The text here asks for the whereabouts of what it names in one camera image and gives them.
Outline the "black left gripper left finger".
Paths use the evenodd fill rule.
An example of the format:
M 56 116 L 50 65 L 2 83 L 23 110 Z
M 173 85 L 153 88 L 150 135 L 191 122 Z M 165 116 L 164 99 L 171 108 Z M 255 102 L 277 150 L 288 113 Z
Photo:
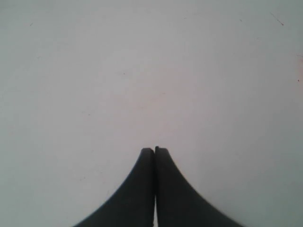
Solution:
M 115 193 L 78 227 L 152 227 L 155 205 L 154 151 L 143 148 Z

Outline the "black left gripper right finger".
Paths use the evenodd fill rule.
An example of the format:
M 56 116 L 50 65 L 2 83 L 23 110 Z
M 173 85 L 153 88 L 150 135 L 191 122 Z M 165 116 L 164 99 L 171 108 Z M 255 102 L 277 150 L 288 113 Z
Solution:
M 239 226 L 197 193 L 181 174 L 166 148 L 155 148 L 155 172 L 158 226 Z

